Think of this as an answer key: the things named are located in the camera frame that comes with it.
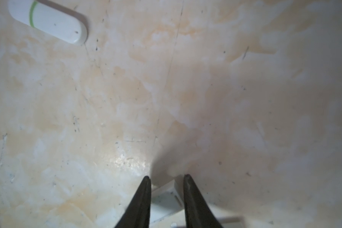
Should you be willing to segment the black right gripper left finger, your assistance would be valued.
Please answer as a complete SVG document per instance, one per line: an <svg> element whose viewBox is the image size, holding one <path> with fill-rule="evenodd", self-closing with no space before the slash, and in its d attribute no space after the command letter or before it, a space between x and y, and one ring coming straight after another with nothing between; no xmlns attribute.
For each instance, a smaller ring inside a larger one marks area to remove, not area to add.
<svg viewBox="0 0 342 228"><path fill-rule="evenodd" d="M151 193L151 180L149 176L145 176L115 228L148 228Z"/></svg>

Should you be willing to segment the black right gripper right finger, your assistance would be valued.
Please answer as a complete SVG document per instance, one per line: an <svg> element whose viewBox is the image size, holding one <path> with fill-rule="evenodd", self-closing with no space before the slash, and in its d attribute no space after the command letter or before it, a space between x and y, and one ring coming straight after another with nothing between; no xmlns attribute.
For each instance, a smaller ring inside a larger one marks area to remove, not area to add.
<svg viewBox="0 0 342 228"><path fill-rule="evenodd" d="M187 228L222 228L190 174L183 178L183 196Z"/></svg>

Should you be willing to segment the white usb drive green stripe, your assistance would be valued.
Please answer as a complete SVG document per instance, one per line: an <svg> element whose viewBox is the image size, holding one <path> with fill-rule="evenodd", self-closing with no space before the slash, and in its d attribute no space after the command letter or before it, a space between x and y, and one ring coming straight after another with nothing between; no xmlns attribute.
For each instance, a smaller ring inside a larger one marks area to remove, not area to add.
<svg viewBox="0 0 342 228"><path fill-rule="evenodd" d="M8 10L15 20L67 43L82 45L87 39L83 22L39 1L8 1Z"/></svg>

